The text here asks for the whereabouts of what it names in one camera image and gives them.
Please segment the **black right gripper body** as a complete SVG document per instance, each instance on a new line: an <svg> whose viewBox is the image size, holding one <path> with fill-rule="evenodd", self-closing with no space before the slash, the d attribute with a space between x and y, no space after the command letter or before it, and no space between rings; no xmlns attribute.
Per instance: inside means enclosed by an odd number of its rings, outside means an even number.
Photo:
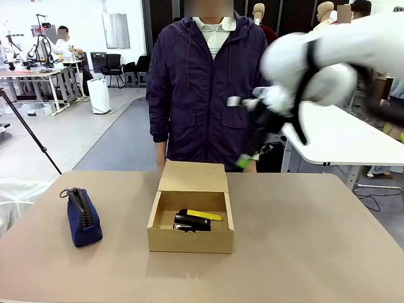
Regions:
<svg viewBox="0 0 404 303"><path fill-rule="evenodd" d="M260 99L248 99L250 134L278 133L286 123L286 117L270 110Z"/></svg>

